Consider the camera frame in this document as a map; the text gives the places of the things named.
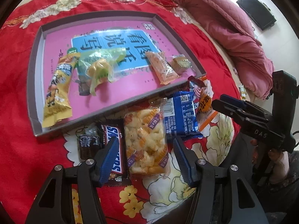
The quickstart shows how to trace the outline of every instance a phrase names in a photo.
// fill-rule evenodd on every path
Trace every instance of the blue snack package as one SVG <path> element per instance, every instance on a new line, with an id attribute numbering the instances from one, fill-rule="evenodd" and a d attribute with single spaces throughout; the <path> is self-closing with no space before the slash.
<path id="1" fill-rule="evenodd" d="M 163 106 L 167 138 L 173 136 L 201 135 L 198 130 L 196 112 L 198 103 L 194 92 L 179 91 Z"/>

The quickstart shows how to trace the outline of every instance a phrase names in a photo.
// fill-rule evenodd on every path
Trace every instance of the yellow snack package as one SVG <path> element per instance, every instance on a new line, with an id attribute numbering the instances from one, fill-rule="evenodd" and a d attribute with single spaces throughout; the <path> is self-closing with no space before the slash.
<path id="1" fill-rule="evenodd" d="M 72 53 L 59 59 L 46 95 L 43 128 L 53 126 L 62 119 L 72 117 L 68 90 L 72 72 L 79 58 L 80 53 Z"/>

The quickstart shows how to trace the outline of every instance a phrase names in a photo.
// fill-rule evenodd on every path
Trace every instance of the printed cartoon character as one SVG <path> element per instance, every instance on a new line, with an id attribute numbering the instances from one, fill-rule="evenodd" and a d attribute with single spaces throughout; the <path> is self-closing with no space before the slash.
<path id="1" fill-rule="evenodd" d="M 115 179 L 116 178 L 116 174 L 115 173 L 110 173 L 109 179 Z"/>
<path id="2" fill-rule="evenodd" d="M 144 158 L 144 150 L 139 150 L 135 152 L 135 161 L 141 160 Z"/>
<path id="3" fill-rule="evenodd" d="M 132 114 L 126 115 L 124 121 L 125 121 L 125 125 L 131 123 L 133 121 L 133 115 Z"/>
<path id="4" fill-rule="evenodd" d="M 46 96 L 46 101 L 47 101 L 48 107 L 50 107 L 51 105 L 55 105 L 55 96 L 59 92 L 57 84 L 59 83 L 61 77 L 62 76 L 59 74 L 53 75 L 53 78 L 51 80 L 50 86 L 48 87 L 47 96 Z"/>

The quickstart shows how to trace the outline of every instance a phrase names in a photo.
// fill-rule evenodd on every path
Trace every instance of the metal screw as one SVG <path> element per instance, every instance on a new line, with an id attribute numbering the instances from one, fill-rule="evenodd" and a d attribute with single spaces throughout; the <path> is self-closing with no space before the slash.
<path id="1" fill-rule="evenodd" d="M 204 160 L 204 159 L 202 159 L 202 158 L 198 159 L 197 162 L 198 162 L 198 164 L 200 164 L 200 165 L 205 165 L 205 164 L 207 163 L 207 161 Z"/>
<path id="2" fill-rule="evenodd" d="M 236 165 L 231 165 L 231 170 L 233 170 L 233 171 L 237 171 L 237 170 L 238 170 L 238 166 L 236 166 Z"/>
<path id="3" fill-rule="evenodd" d="M 57 165 L 55 166 L 54 170 L 55 171 L 60 171 L 62 169 L 62 166 L 61 165 Z"/>
<path id="4" fill-rule="evenodd" d="M 95 161 L 92 158 L 86 160 L 87 165 L 91 165 L 91 164 L 94 164 L 94 163 L 95 163 Z"/>

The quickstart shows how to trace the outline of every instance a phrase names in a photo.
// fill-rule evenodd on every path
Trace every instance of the qr code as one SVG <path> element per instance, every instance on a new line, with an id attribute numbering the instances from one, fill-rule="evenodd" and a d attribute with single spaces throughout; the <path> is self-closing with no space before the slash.
<path id="1" fill-rule="evenodd" d="M 188 95 L 181 95 L 181 102 L 182 102 L 182 103 L 189 102 Z"/>

